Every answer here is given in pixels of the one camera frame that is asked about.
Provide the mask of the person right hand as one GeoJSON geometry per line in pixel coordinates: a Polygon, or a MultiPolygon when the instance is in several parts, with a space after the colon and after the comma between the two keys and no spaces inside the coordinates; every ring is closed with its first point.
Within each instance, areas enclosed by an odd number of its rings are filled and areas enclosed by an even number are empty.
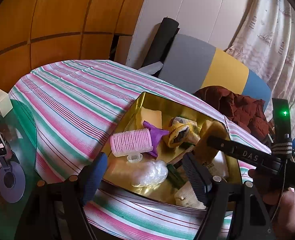
{"type": "MultiPolygon", "coordinates": [[[[271,178],[254,169],[250,169],[248,175],[253,179],[263,202],[277,205],[280,191],[272,188],[271,178]]],[[[295,193],[291,190],[282,193],[272,225],[277,239],[292,239],[295,236],[295,193]]]]}

